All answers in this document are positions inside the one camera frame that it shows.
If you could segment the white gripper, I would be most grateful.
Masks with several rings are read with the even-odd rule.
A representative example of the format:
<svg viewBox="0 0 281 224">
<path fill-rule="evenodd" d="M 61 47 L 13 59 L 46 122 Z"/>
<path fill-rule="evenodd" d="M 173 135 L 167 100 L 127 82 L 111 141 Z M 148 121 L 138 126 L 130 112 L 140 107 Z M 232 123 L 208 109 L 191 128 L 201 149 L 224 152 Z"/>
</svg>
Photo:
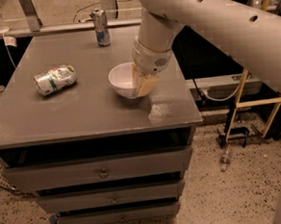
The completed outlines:
<svg viewBox="0 0 281 224">
<path fill-rule="evenodd" d="M 146 96 L 160 82 L 158 73 L 166 69 L 172 56 L 172 50 L 155 52 L 145 48 L 138 37 L 132 46 L 131 78 L 138 97 Z"/>
</svg>

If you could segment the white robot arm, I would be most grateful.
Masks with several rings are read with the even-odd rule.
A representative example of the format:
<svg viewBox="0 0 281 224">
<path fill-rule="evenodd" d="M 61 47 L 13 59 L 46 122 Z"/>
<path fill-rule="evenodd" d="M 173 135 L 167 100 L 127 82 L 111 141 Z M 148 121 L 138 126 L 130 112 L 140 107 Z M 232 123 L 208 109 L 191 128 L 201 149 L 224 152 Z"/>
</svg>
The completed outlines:
<svg viewBox="0 0 281 224">
<path fill-rule="evenodd" d="M 138 96 L 154 88 L 170 46 L 188 26 L 281 95 L 281 16 L 230 0 L 140 0 L 140 30 L 132 46 Z"/>
</svg>

